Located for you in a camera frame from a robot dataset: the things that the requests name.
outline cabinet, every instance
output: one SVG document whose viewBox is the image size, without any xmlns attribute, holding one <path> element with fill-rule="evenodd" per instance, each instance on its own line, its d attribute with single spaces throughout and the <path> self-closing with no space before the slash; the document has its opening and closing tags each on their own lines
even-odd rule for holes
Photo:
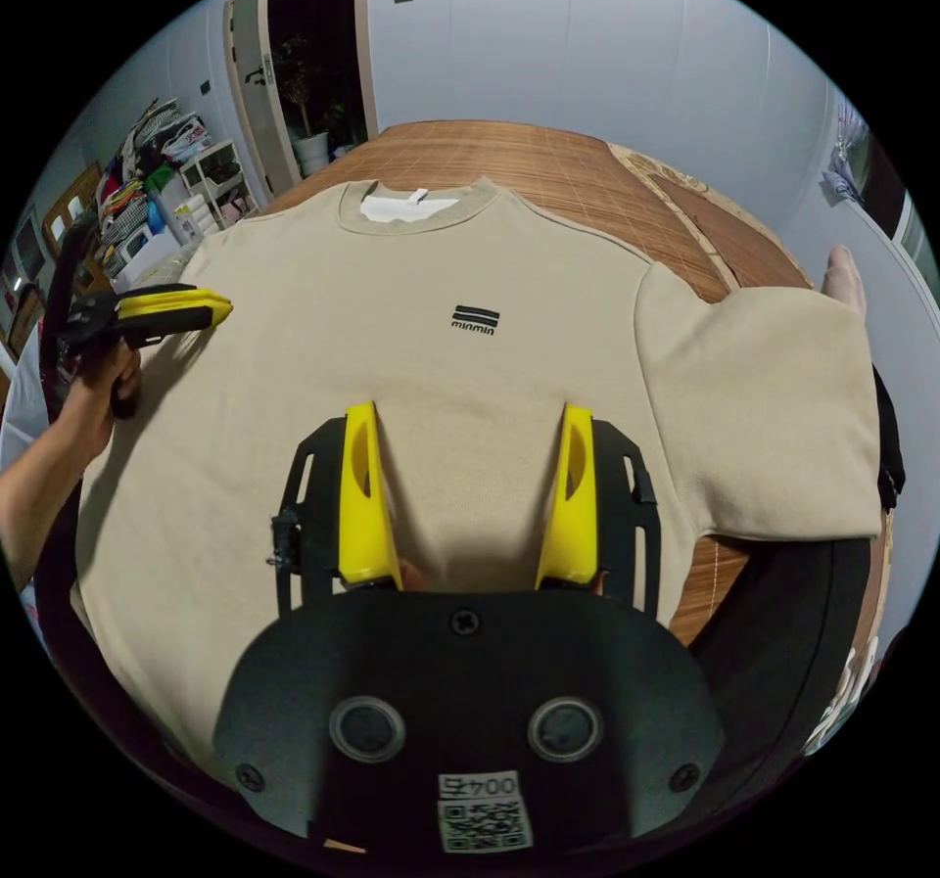
<svg viewBox="0 0 940 878">
<path fill-rule="evenodd" d="M 205 197 L 220 229 L 258 212 L 258 202 L 231 139 L 202 151 L 179 172 L 191 196 Z"/>
</svg>

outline beige sweatshirt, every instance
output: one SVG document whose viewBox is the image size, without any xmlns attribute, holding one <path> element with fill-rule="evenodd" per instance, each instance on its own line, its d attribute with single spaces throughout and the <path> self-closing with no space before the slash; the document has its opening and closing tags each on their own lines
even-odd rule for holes
<svg viewBox="0 0 940 878">
<path fill-rule="evenodd" d="M 229 676 L 276 618 L 265 559 L 294 452 L 351 405 L 376 403 L 399 554 L 434 588 L 533 586 L 566 402 L 643 452 L 663 625 L 704 533 L 878 534 L 870 353 L 848 307 L 788 288 L 706 304 L 486 179 L 432 193 L 459 202 L 416 222 L 370 221 L 370 193 L 407 195 L 343 184 L 205 240 L 182 280 L 234 311 L 144 351 L 141 414 L 85 480 L 95 638 L 207 772 L 221 779 Z M 458 306 L 498 313 L 493 332 L 453 320 Z"/>
</svg>

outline bamboo mat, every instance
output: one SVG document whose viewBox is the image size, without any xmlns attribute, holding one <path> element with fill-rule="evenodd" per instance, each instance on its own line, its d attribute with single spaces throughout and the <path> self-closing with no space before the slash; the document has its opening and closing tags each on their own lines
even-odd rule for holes
<svg viewBox="0 0 940 878">
<path fill-rule="evenodd" d="M 671 200 L 666 202 L 615 152 L 594 138 L 527 124 L 402 124 L 278 197 L 268 212 L 296 206 L 330 186 L 355 180 L 376 179 L 395 190 L 435 190 L 466 186 L 488 176 L 537 206 L 636 246 L 674 270 L 708 302 L 721 300 L 729 289 L 744 283 L 807 285 L 782 247 L 762 234 L 766 233 L 762 226 L 739 222 L 738 227 L 726 216 L 712 215 L 710 206 L 722 210 L 710 203 L 707 194 L 703 198 L 685 190 L 693 197 L 690 201 L 683 192 L 673 195 L 664 185 L 663 193 Z M 694 205 L 697 201 L 706 205 Z M 677 214 L 671 203 L 692 212 Z M 693 224 L 696 218 L 701 226 Z M 716 252 L 727 264 L 715 262 Z M 736 278 L 738 273 L 744 280 Z M 747 558 L 747 546 L 740 542 L 731 545 L 712 538 L 698 542 L 670 627 L 679 640 L 687 645 L 695 638 Z"/>
<path fill-rule="evenodd" d="M 654 176 L 656 185 L 692 220 L 717 249 L 742 288 L 774 285 L 806 288 L 812 284 L 779 253 L 770 239 L 745 222 L 663 176 Z"/>
</svg>

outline sticker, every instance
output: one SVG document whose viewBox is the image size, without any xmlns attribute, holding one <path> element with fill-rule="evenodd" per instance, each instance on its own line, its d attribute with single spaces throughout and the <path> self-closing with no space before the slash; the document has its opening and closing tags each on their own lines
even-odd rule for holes
<svg viewBox="0 0 940 878">
<path fill-rule="evenodd" d="M 479 855 L 532 847 L 516 770 L 441 774 L 438 796 L 445 852 Z"/>
</svg>

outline black logo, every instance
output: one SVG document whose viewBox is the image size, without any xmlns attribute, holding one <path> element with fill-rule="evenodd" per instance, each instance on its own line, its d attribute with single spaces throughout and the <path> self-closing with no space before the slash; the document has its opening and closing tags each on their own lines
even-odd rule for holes
<svg viewBox="0 0 940 878">
<path fill-rule="evenodd" d="M 455 307 L 450 318 L 451 327 L 461 330 L 474 330 L 476 333 L 493 335 L 499 325 L 499 314 L 494 310 L 483 310 L 482 307 Z"/>
</svg>

